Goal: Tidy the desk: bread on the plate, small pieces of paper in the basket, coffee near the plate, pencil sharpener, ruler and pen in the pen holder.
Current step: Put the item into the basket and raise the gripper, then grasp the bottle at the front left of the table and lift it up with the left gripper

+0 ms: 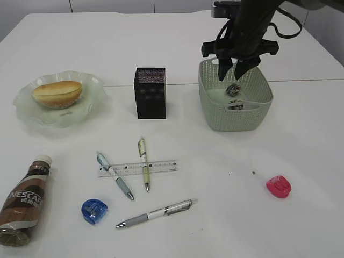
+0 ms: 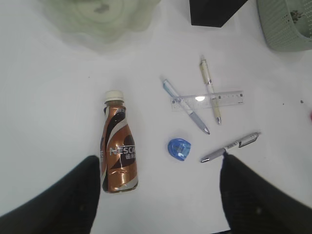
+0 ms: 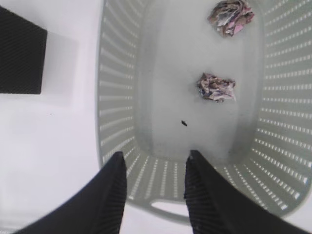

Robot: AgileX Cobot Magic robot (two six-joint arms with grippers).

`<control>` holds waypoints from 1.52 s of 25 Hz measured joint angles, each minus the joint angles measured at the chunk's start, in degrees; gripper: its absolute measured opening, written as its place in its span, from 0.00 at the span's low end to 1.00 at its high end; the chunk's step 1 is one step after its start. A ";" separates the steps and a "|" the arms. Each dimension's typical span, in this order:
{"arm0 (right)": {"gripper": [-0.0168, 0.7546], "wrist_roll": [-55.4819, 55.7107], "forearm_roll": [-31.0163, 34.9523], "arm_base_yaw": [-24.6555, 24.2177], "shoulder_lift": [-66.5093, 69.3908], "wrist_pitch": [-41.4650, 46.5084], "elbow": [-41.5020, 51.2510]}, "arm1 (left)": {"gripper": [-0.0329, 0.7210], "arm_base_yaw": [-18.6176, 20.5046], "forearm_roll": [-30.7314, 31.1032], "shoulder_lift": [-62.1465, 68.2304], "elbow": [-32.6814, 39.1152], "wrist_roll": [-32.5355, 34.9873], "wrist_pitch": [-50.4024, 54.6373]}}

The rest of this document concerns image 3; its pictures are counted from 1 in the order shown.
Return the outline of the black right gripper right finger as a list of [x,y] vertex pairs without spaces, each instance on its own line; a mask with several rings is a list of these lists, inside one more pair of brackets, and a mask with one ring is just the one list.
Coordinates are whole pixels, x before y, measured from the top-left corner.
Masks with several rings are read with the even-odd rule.
[[194,234],[304,234],[234,188],[197,150],[186,161],[184,199]]

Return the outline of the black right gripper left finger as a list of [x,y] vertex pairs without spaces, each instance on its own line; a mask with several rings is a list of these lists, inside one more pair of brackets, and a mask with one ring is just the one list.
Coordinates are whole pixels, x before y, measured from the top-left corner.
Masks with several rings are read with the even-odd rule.
[[118,234],[127,197],[126,163],[118,151],[77,194],[19,234]]

